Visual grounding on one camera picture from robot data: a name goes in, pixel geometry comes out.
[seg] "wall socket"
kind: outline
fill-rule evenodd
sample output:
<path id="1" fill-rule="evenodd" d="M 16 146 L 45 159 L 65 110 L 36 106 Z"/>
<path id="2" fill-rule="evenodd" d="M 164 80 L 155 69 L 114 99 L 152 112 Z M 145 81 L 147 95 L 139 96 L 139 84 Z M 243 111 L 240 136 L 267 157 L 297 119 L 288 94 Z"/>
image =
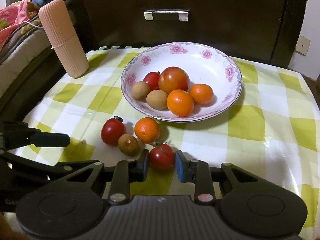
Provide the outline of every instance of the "wall socket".
<path id="1" fill-rule="evenodd" d="M 308 52 L 308 49 L 310 47 L 310 40 L 308 40 L 306 37 L 303 37 L 299 35 L 297 46 L 296 46 L 296 51 L 305 56 Z"/>

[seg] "floral plate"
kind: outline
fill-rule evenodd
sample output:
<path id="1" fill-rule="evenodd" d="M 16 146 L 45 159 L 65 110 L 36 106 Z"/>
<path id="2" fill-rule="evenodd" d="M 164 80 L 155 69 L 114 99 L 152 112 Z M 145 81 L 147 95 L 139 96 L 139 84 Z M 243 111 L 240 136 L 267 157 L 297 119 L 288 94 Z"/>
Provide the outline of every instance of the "floral plate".
<path id="1" fill-rule="evenodd" d="M 167 108 L 154 110 L 146 102 L 131 96 L 132 86 L 152 71 L 162 72 L 177 66 L 187 72 L 190 86 L 197 83 L 212 87 L 214 97 L 207 105 L 196 105 L 187 117 L 178 117 Z M 223 52 L 210 46 L 192 42 L 173 42 L 147 49 L 125 67 L 121 76 L 121 90 L 135 109 L 168 122 L 194 122 L 216 116 L 229 108 L 242 90 L 242 76 L 236 63 Z"/>

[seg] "drawer handle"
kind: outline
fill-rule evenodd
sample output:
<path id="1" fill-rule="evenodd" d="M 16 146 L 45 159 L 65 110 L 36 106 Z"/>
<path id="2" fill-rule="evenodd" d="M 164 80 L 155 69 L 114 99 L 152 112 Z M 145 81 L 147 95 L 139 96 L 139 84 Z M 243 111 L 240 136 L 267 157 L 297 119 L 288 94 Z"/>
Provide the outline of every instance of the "drawer handle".
<path id="1" fill-rule="evenodd" d="M 167 10 L 147 10 L 144 17 L 147 21 L 154 20 L 179 20 L 188 21 L 189 10 L 167 9 Z"/>

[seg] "pink flower pattern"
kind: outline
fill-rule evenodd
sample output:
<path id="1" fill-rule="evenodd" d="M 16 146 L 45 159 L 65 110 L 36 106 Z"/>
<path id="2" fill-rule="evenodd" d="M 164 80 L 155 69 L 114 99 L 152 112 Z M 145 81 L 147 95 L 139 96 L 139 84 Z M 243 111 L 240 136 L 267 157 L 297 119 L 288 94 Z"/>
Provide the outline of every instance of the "pink flower pattern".
<path id="1" fill-rule="evenodd" d="M 206 59 L 209 59 L 209 58 L 211 58 L 211 55 L 212 55 L 212 52 L 210 51 L 210 50 L 204 50 L 203 52 L 202 52 L 202 57 L 204 57 L 204 58 L 206 58 Z"/>
<path id="2" fill-rule="evenodd" d="M 181 54 L 181 53 L 186 54 L 187 50 L 184 49 L 183 47 L 181 47 L 180 44 L 173 44 L 173 45 L 170 46 L 170 52 L 172 54 Z"/>
<path id="3" fill-rule="evenodd" d="M 231 82 L 232 77 L 233 77 L 234 73 L 236 72 L 236 68 L 233 65 L 229 65 L 228 67 L 225 68 L 224 71 L 226 73 L 226 77 L 228 78 L 228 81 Z"/>
<path id="4" fill-rule="evenodd" d="M 227 102 L 230 98 L 232 98 L 232 94 L 226 95 L 226 97 L 223 99 L 222 103 Z"/>
<path id="5" fill-rule="evenodd" d="M 142 57 L 141 63 L 142 63 L 144 66 L 148 65 L 150 62 L 151 62 L 151 58 L 150 58 L 149 56 L 143 56 L 143 57 Z"/>
<path id="6" fill-rule="evenodd" d="M 4 11 L 0 13 L 1 16 L 9 16 L 10 13 L 8 11 Z"/>
<path id="7" fill-rule="evenodd" d="M 126 75 L 124 77 L 125 82 L 127 83 L 128 86 L 133 86 L 136 82 L 136 75 L 131 74 L 131 75 Z"/>
<path id="8" fill-rule="evenodd" d="M 148 107 L 146 107 L 146 106 L 143 106 L 143 105 L 139 105 L 142 109 L 144 109 L 144 110 L 149 110 L 149 108 Z"/>

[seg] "ribbed cylinder container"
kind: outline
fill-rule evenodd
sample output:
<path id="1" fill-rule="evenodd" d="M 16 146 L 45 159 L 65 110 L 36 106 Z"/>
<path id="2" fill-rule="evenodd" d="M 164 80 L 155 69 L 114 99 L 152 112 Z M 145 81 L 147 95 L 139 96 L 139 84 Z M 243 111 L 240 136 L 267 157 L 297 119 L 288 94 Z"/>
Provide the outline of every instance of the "ribbed cylinder container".
<path id="1" fill-rule="evenodd" d="M 89 68 L 88 59 L 72 25 L 63 0 L 54 0 L 39 10 L 45 33 L 70 77 L 82 76 Z"/>

